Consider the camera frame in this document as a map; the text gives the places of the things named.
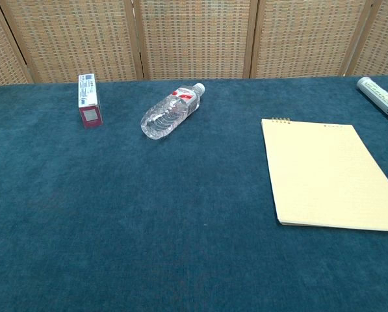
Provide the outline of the blue table cloth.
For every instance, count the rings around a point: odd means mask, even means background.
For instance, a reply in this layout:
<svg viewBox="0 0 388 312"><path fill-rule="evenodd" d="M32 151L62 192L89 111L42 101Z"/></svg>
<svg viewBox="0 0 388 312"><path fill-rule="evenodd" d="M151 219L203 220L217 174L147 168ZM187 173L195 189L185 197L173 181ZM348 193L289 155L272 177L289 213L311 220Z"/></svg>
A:
<svg viewBox="0 0 388 312"><path fill-rule="evenodd" d="M181 81L0 86L0 312L388 312L388 232L282 226L262 118L351 124L388 177L388 117L356 77L207 80L162 140L144 113Z"/></svg>

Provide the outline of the yellow spiral notepad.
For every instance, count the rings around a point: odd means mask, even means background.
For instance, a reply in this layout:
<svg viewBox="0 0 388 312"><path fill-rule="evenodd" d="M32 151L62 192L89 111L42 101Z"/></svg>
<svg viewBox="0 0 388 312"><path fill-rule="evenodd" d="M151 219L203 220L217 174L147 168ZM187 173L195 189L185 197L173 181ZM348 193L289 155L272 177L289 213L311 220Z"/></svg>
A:
<svg viewBox="0 0 388 312"><path fill-rule="evenodd" d="M261 121L278 221L388 231L388 178L352 125Z"/></svg>

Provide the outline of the white cylindrical tube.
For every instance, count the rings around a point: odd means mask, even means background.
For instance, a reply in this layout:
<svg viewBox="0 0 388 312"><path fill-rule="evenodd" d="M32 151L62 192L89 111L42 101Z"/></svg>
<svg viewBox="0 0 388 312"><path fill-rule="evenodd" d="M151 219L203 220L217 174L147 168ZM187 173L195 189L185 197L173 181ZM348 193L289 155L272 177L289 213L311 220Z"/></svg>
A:
<svg viewBox="0 0 388 312"><path fill-rule="evenodd" d="M357 87L388 115L388 91L376 84L370 77L360 78L357 82Z"/></svg>

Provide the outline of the white and maroon carton box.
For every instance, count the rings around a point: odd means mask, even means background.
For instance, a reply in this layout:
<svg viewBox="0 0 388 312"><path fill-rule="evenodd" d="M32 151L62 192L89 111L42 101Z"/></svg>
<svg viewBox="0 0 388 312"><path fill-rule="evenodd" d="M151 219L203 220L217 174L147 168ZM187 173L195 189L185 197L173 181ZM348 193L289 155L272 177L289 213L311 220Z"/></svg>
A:
<svg viewBox="0 0 388 312"><path fill-rule="evenodd" d="M78 108L85 128L103 124L94 73L78 75Z"/></svg>

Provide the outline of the woven wooden folding screen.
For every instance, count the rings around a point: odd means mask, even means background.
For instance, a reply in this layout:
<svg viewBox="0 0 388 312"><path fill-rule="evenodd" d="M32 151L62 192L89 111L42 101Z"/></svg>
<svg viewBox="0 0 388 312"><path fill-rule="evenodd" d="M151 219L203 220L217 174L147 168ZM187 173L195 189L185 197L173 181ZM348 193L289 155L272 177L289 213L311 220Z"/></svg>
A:
<svg viewBox="0 0 388 312"><path fill-rule="evenodd" d="M0 85L388 75L388 0L0 0Z"/></svg>

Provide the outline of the clear plastic water bottle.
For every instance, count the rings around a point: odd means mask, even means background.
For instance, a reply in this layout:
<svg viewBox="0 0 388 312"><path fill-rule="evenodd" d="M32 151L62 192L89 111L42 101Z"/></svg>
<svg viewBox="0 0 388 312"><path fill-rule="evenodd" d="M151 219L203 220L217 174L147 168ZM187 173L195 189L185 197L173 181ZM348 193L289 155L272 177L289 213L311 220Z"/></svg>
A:
<svg viewBox="0 0 388 312"><path fill-rule="evenodd" d="M142 132L153 140L169 135L199 108L204 93L202 83L180 86L145 113L140 121Z"/></svg>

